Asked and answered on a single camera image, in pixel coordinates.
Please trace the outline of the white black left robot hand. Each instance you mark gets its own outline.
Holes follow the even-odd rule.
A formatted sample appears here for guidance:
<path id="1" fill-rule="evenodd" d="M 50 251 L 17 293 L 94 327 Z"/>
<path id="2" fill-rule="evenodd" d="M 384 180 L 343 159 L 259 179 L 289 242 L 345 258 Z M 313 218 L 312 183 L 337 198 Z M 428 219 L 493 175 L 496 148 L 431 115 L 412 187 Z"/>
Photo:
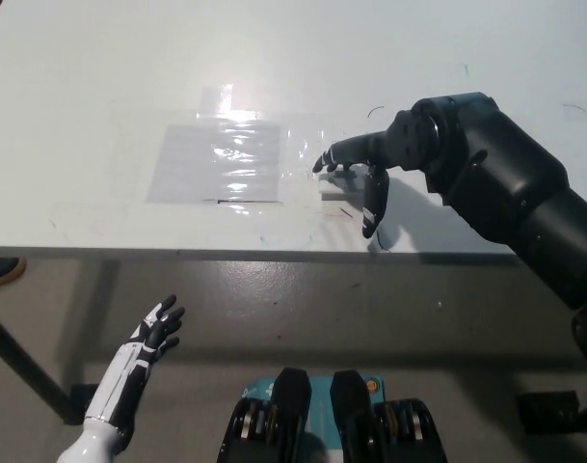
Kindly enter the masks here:
<path id="1" fill-rule="evenodd" d="M 87 408 L 87 419 L 106 422 L 120 432 L 132 427 L 152 368 L 179 344 L 175 333 L 185 309 L 175 303 L 173 294 L 159 302 L 120 346 Z"/>

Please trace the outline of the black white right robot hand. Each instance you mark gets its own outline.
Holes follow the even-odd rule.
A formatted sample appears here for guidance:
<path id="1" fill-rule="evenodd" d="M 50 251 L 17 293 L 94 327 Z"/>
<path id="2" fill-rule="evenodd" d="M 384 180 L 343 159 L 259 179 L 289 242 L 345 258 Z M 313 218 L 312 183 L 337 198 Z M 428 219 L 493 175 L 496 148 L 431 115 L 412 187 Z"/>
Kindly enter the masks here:
<path id="1" fill-rule="evenodd" d="M 437 153 L 439 130 L 432 117 L 403 110 L 384 131 L 367 133 L 330 145 L 315 161 L 315 174 L 338 167 L 367 167 L 362 202 L 362 235 L 372 237 L 387 210 L 388 170 L 419 170 Z"/>

